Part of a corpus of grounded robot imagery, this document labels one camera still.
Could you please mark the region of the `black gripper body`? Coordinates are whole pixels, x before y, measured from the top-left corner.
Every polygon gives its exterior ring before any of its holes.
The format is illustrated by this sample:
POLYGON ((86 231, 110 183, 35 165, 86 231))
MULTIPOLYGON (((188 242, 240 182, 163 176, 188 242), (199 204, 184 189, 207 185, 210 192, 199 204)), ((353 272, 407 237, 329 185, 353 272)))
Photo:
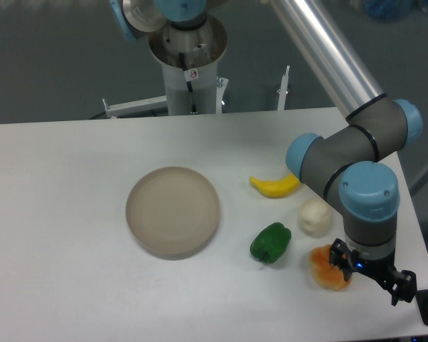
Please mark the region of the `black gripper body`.
POLYGON ((395 240, 378 246, 366 246, 347 240, 352 270, 374 280, 392 280, 395 256, 395 240))

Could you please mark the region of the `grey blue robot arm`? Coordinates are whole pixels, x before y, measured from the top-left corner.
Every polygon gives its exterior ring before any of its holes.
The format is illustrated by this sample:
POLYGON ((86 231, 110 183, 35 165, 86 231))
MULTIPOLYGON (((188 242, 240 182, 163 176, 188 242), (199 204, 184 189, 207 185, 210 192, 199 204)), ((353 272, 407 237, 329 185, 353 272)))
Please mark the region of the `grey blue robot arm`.
MULTIPOLYGON (((111 1, 127 38, 149 38, 165 72, 171 115, 216 113, 217 62, 227 46, 223 25, 209 14, 216 1, 111 1)), ((329 262, 345 280, 355 272, 375 280, 392 302, 417 294, 412 271, 394 266, 399 190, 382 159, 422 131, 414 105, 391 100, 370 75, 320 1, 273 1, 271 6, 347 127, 329 138, 305 133, 290 145, 290 171, 343 218, 329 262)))

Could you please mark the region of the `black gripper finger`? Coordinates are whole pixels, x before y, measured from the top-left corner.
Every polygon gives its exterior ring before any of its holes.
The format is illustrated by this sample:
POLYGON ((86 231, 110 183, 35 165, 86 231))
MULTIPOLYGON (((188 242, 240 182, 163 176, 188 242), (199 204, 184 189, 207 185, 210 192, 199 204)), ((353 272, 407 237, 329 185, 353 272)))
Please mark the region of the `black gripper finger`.
POLYGON ((400 301, 411 303, 417 294, 417 276, 413 271, 386 266, 373 279, 390 294, 392 306, 400 301))
POLYGON ((352 274, 357 271, 359 251, 350 250, 348 245, 341 239, 336 239, 329 251, 329 263, 336 266, 343 275, 344 281, 349 281, 352 274))

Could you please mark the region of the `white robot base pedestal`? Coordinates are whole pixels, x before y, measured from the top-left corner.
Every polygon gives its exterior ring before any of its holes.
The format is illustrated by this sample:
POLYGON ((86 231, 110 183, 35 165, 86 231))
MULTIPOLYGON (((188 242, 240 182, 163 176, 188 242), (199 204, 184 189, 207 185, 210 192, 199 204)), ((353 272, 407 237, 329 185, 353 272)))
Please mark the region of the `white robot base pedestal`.
POLYGON ((166 24, 153 32, 149 46, 163 73, 169 115, 215 114, 218 63, 228 37, 214 16, 191 28, 166 24))

